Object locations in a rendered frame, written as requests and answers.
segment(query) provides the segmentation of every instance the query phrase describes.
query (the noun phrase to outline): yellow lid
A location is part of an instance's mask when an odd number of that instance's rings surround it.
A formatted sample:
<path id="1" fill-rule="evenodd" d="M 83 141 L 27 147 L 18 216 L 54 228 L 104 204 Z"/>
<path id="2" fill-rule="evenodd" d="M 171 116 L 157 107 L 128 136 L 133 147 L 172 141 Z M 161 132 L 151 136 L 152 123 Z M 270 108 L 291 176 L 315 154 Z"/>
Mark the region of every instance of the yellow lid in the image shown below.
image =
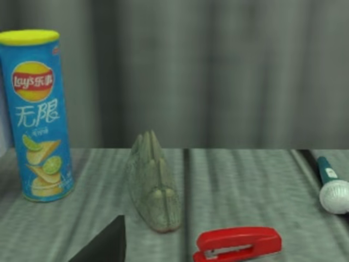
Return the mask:
<path id="1" fill-rule="evenodd" d="M 52 30 L 30 29 L 6 31 L 0 33 L 0 44 L 11 46 L 42 45 L 59 38 L 59 33 Z"/>

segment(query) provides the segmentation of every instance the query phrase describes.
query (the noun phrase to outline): lime wedge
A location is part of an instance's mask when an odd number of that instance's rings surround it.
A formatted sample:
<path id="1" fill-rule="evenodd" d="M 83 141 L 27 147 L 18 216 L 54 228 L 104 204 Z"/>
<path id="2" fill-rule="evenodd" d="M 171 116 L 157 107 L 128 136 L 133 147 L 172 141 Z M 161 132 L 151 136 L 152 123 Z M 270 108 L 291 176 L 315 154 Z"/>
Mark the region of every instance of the lime wedge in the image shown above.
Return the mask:
<path id="1" fill-rule="evenodd" d="M 43 165 L 43 171 L 48 175 L 57 173 L 62 166 L 62 159 L 59 156 L 50 157 Z"/>
<path id="2" fill-rule="evenodd" d="M 23 141 L 23 144 L 26 146 L 26 148 L 29 149 L 30 151 L 40 151 L 43 148 L 41 144 L 34 142 L 27 135 L 22 136 L 22 141 Z"/>

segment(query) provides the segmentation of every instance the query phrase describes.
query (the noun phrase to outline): lay's chip can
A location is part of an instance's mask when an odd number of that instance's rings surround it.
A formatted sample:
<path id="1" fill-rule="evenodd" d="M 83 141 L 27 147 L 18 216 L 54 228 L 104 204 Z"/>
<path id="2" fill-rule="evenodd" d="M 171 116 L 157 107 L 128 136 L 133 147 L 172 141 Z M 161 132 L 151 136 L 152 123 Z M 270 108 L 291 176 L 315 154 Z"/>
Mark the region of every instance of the lay's chip can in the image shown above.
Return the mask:
<path id="1" fill-rule="evenodd" d="M 63 93 L 59 34 L 0 33 L 0 65 L 15 140 L 22 191 L 48 202 L 74 186 Z"/>

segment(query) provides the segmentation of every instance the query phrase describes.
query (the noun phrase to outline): gray curtain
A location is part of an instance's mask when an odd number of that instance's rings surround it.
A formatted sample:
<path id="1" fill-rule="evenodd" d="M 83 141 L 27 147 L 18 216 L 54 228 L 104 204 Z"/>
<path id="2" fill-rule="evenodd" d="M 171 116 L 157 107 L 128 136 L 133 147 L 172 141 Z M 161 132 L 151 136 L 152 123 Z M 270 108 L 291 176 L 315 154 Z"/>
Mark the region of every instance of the gray curtain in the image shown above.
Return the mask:
<path id="1" fill-rule="evenodd" d="M 349 1 L 1 0 L 60 31 L 71 144 L 349 146 Z"/>

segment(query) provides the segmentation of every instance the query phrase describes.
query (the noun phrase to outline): gray wooden tabletop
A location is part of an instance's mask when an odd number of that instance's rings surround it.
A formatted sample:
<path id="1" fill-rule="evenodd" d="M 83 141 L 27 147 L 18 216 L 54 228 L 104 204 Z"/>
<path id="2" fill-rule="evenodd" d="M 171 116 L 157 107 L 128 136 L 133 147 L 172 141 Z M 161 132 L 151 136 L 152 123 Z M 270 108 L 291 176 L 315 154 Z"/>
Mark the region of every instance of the gray wooden tabletop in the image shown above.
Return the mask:
<path id="1" fill-rule="evenodd" d="M 348 261 L 349 227 L 322 210 L 320 186 L 296 151 L 164 151 L 188 207 L 169 234 L 151 231 L 132 205 L 123 172 L 130 150 L 72 150 L 74 191 L 44 204 L 21 196 L 10 150 L 0 158 L 0 262 L 68 261 L 117 215 L 126 219 L 127 262 L 191 261 L 200 233 L 238 226 L 269 226 L 282 237 L 282 252 L 254 261 Z M 349 179 L 349 151 L 314 153 Z"/>

